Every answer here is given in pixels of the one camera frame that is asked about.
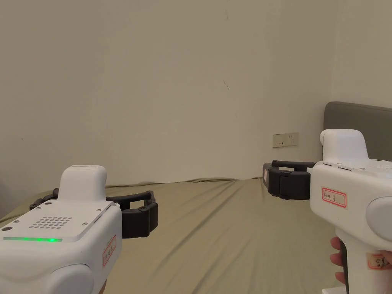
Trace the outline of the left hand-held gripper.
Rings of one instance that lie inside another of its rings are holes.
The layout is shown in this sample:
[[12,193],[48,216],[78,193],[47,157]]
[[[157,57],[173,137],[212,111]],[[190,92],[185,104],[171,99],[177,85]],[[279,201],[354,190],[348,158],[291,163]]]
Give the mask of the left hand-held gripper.
[[106,169],[74,165],[60,187],[0,231],[2,294],[98,294],[123,245]]

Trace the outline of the person's right hand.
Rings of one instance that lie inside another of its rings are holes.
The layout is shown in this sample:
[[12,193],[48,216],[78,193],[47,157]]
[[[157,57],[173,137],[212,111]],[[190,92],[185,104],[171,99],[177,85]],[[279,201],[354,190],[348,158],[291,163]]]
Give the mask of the person's right hand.
[[[333,253],[330,255],[330,261],[337,266],[343,267],[342,253],[341,253],[341,244],[338,236],[333,237],[330,240],[330,244],[332,248],[338,250],[338,253]],[[380,254],[391,264],[392,263],[392,252],[391,251],[380,251]],[[346,284],[346,278],[343,272],[336,272],[335,278],[342,284]]]

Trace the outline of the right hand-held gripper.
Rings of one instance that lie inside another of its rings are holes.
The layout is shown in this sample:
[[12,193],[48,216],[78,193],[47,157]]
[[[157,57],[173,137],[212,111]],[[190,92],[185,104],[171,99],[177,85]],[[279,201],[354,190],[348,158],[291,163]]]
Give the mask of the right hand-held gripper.
[[274,197],[310,200],[312,212],[335,227],[346,285],[322,293],[390,294],[391,263],[380,251],[392,249],[391,162],[370,159],[358,130],[327,129],[320,141],[320,162],[264,163],[263,184]]

